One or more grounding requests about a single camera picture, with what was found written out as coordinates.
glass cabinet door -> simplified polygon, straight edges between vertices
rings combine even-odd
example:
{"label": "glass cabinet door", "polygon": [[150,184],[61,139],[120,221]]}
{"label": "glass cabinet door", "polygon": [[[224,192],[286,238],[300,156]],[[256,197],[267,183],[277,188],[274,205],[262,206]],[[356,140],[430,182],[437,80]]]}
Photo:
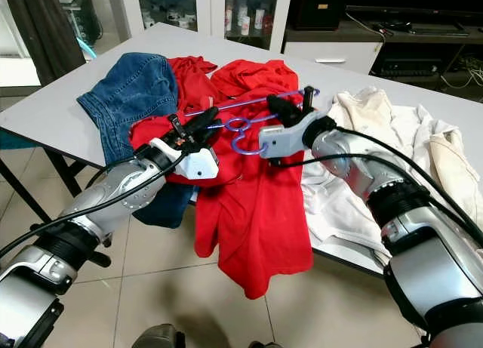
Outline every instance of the glass cabinet door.
{"label": "glass cabinet door", "polygon": [[269,50],[277,0],[225,0],[226,39]]}
{"label": "glass cabinet door", "polygon": [[196,0],[139,0],[144,28],[157,22],[198,31]]}

denim jeans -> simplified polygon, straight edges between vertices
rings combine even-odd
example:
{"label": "denim jeans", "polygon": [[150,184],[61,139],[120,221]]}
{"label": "denim jeans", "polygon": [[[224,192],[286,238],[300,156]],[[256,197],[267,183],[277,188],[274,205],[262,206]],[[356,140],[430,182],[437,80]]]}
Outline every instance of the denim jeans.
{"label": "denim jeans", "polygon": [[[131,52],[123,54],[106,77],[77,101],[99,128],[109,164],[133,155],[128,134],[134,122],[177,111],[176,79],[163,56]],[[167,183],[151,205],[134,216],[148,224],[178,227],[192,190]]]}

white table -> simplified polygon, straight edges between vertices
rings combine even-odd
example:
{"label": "white table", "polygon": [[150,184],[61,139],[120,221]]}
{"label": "white table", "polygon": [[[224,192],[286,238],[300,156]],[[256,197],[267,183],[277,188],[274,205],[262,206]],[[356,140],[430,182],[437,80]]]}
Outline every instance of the white table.
{"label": "white table", "polygon": [[[321,90],[313,100],[313,105],[319,109],[328,109],[337,92],[348,90],[356,93],[370,85],[382,88],[395,105],[416,106],[421,103],[433,117],[458,125],[463,132],[469,162],[478,173],[483,173],[480,142],[483,137],[483,106],[480,103],[286,57],[163,23],[136,35],[0,113],[0,127],[65,156],[93,166],[103,166],[105,162],[99,131],[75,99],[91,90],[123,53],[132,51],[166,57],[202,55],[218,66],[240,58],[257,62],[283,59],[298,74],[300,87],[311,85]],[[329,239],[325,245],[321,249],[329,255],[370,271],[381,271],[372,261],[368,249],[339,239]]]}

drawer handle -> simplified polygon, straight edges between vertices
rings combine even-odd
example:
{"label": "drawer handle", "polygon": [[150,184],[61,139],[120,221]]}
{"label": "drawer handle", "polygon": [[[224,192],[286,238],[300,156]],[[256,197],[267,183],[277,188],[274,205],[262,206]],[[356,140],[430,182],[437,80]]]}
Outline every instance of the drawer handle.
{"label": "drawer handle", "polygon": [[316,63],[345,63],[346,59],[315,59]]}

table leg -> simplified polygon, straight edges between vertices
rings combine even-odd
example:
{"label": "table leg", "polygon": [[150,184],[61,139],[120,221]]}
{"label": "table leg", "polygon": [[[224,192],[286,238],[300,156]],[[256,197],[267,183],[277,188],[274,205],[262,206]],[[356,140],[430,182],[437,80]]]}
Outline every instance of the table leg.
{"label": "table leg", "polygon": [[77,180],[75,180],[74,174],[72,174],[70,171],[66,160],[59,153],[53,152],[46,148],[44,148],[44,151],[47,153],[47,157],[51,160],[69,192],[72,194],[72,196],[76,197],[82,190],[77,183]]}
{"label": "table leg", "polygon": [[44,222],[51,221],[51,218],[45,211],[40,207],[37,201],[32,197],[32,195],[25,189],[23,184],[14,176],[14,174],[8,169],[7,165],[0,159],[0,174],[5,178],[5,180],[10,184],[15,192],[19,194],[20,197],[26,202],[26,204],[41,218]]}

